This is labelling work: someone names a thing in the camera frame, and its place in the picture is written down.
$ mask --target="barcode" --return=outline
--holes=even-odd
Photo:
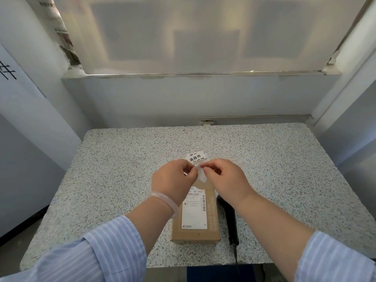
[[[205,194],[202,194],[202,211],[206,212]]]

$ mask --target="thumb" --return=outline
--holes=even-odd
[[[219,180],[219,175],[210,167],[204,167],[203,169],[205,176],[215,185],[217,180]]]
[[[199,176],[199,171],[197,167],[193,167],[190,172],[187,174],[186,178],[191,182],[191,185],[197,180]]]

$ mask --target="sticker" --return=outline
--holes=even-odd
[[[183,201],[182,229],[208,229],[205,190],[191,187]]]
[[[187,153],[185,159],[188,160],[191,164],[195,164],[197,161],[207,159],[207,155],[201,150],[196,153]]]

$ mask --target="barcode scanner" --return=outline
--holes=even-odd
[[[227,228],[229,231],[229,241],[234,251],[235,263],[239,273],[238,254],[236,250],[236,247],[239,245],[239,238],[238,229],[236,227],[235,210],[220,195],[217,196],[217,201],[224,208],[224,213],[226,214]]]

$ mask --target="terrazzo counter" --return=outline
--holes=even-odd
[[[304,124],[116,128],[86,134],[21,269],[32,267],[47,250],[129,212],[146,198],[153,172],[200,150],[234,161],[258,193],[301,222],[376,257],[375,220]],[[221,208],[216,245],[175,244],[171,224],[148,256],[148,267],[234,262]],[[240,217],[237,227],[238,260],[271,262]]]

